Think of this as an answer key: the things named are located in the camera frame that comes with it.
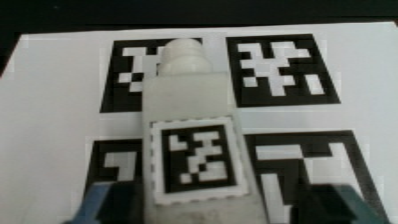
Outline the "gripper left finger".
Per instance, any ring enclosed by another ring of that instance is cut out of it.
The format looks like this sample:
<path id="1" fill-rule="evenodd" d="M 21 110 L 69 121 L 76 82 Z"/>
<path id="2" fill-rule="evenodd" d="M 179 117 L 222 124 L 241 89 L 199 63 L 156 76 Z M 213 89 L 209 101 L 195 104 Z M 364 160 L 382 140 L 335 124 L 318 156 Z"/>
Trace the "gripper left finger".
<path id="1" fill-rule="evenodd" d="M 63 224 L 143 224 L 143 190 L 136 182 L 94 183 Z"/>

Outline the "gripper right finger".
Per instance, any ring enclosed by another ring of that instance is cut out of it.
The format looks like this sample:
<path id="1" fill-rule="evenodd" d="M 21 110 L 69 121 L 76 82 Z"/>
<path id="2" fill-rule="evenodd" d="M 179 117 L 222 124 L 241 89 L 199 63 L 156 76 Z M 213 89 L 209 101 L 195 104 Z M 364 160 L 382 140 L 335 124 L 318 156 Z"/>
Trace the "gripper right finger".
<path id="1" fill-rule="evenodd" d="M 298 224 L 385 224 L 350 185 L 312 185 L 298 197 Z"/>

